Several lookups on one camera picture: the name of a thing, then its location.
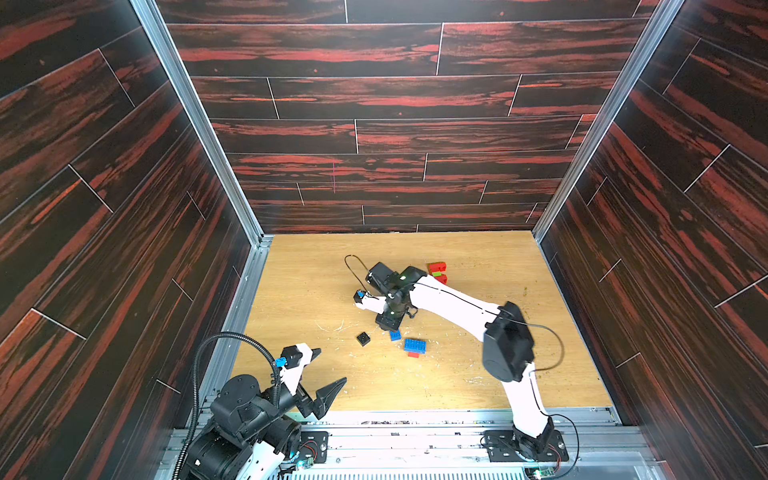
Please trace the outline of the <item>blue long brick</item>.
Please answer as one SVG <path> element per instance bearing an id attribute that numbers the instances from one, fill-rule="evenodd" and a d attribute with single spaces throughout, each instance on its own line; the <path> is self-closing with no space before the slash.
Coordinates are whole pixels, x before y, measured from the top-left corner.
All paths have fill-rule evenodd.
<path id="1" fill-rule="evenodd" d="M 406 338 L 403 347 L 409 354 L 424 355 L 426 353 L 427 343 L 424 340 Z"/>

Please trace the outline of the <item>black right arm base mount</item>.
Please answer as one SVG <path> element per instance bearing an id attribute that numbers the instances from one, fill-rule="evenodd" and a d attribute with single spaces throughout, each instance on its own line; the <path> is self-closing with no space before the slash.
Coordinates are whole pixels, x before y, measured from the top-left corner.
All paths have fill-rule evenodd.
<path id="1" fill-rule="evenodd" d="M 549 422 L 543 432 L 533 437 L 513 427 L 511 430 L 486 430 L 480 440 L 491 462 L 564 463 L 569 453 L 562 434 Z"/>

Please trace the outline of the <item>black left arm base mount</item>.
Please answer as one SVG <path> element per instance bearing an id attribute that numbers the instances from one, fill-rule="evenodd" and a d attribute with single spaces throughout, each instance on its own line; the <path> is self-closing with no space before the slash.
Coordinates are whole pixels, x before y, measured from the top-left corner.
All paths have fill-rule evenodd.
<path id="1" fill-rule="evenodd" d="M 296 457 L 297 467 L 310 468 L 325 464 L 328 457 L 329 433 L 327 431 L 303 431 Z"/>

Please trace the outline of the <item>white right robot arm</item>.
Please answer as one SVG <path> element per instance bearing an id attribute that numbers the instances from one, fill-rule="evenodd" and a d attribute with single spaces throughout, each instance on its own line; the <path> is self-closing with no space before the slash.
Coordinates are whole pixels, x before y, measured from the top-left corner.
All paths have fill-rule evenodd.
<path id="1" fill-rule="evenodd" d="M 513 414 L 518 451 L 532 459 L 548 449 L 555 434 L 538 389 L 531 325 L 520 308 L 496 305 L 451 288 L 413 266 L 402 272 L 379 262 L 353 295 L 356 306 L 376 314 L 376 324 L 395 332 L 406 316 L 431 312 L 465 330 L 482 344 L 482 365 L 500 381 Z"/>

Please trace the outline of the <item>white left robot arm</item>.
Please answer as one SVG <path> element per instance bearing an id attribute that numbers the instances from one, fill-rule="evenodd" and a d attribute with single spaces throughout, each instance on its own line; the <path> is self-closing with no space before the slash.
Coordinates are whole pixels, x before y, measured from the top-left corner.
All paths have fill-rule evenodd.
<path id="1" fill-rule="evenodd" d="M 266 479 L 286 468 L 292 472 L 317 461 L 320 441 L 304 439 L 301 425 L 288 413 L 322 419 L 346 386 L 345 377 L 309 395 L 301 384 L 304 369 L 321 353 L 306 344 L 285 347 L 277 358 L 266 355 L 271 386 L 261 388 L 250 374 L 228 380 L 210 405 L 211 418 L 185 441 L 174 479 Z"/>

